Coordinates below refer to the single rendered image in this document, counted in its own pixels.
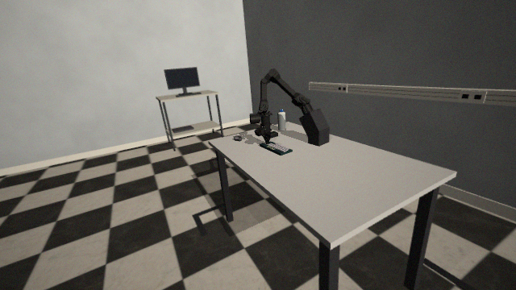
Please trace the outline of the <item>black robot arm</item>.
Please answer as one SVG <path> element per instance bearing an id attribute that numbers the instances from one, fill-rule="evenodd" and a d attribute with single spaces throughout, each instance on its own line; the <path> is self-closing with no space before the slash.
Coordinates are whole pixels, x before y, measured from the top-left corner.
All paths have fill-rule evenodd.
<path id="1" fill-rule="evenodd" d="M 267 80 L 268 80 L 268 82 L 267 82 Z M 298 106 L 300 109 L 302 109 L 303 115 L 305 115 L 309 111 L 313 110 L 311 104 L 309 104 L 310 99 L 304 97 L 300 93 L 296 93 L 286 82 L 284 82 L 281 79 L 278 71 L 276 69 L 272 68 L 269 70 L 268 74 L 260 82 L 260 103 L 261 103 L 260 107 L 259 107 L 260 112 L 258 111 L 259 113 L 250 114 L 250 123 L 252 120 L 251 124 L 260 123 L 260 122 L 262 122 L 262 123 L 270 122 L 269 115 L 273 115 L 273 114 L 270 111 L 268 113 L 266 113 L 268 110 L 267 84 L 270 81 L 278 84 L 292 98 L 291 102 L 294 105 Z M 263 115 L 263 116 L 261 116 L 261 115 Z M 264 126 L 262 127 L 261 125 L 254 132 L 257 136 L 261 136 L 262 134 L 267 133 L 265 127 Z"/>

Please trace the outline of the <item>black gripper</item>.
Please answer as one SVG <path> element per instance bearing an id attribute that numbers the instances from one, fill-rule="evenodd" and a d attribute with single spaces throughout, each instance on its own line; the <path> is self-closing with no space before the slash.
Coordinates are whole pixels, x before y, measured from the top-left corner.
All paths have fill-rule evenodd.
<path id="1" fill-rule="evenodd" d="M 272 131 L 272 129 L 270 129 L 270 125 L 272 125 L 272 123 L 268 122 L 268 123 L 261 123 L 261 126 L 265 127 L 267 133 L 264 133 L 262 134 L 262 136 L 264 137 L 264 141 L 266 142 L 266 144 L 269 143 L 269 140 L 271 138 L 274 138 L 274 137 L 277 137 L 278 136 L 278 133 L 276 131 Z"/>

